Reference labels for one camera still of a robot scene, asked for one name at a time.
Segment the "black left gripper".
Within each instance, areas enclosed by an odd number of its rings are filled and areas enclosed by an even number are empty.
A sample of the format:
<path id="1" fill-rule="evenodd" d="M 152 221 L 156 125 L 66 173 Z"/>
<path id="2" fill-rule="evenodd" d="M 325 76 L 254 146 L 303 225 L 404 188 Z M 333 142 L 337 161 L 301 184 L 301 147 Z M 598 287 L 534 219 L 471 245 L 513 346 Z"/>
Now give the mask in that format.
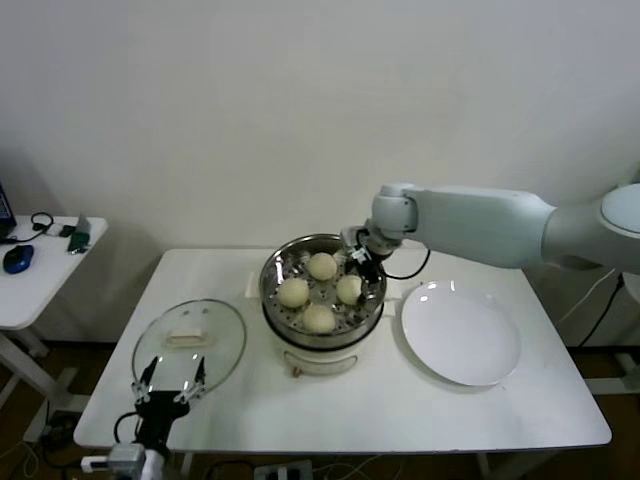
<path id="1" fill-rule="evenodd" d="M 190 412 L 190 405 L 207 392 L 205 357 L 199 361 L 192 380 L 183 382 L 178 392 L 151 392 L 151 380 L 158 364 L 155 356 L 132 385 L 136 413 L 141 419 L 135 440 L 141 444 L 166 444 L 173 423 Z"/>

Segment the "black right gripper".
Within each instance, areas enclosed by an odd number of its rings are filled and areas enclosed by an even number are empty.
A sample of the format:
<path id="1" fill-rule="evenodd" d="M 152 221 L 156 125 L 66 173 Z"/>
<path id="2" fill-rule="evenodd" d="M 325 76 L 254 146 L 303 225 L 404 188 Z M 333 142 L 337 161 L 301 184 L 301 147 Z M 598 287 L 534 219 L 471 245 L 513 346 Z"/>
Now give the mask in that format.
<path id="1" fill-rule="evenodd" d="M 367 281 L 367 303 L 378 305 L 381 301 L 382 262 L 384 257 L 372 253 L 366 246 L 357 243 L 351 250 L 350 258 L 358 272 L 353 277 L 353 298 L 358 302 L 363 292 L 362 279 Z"/>

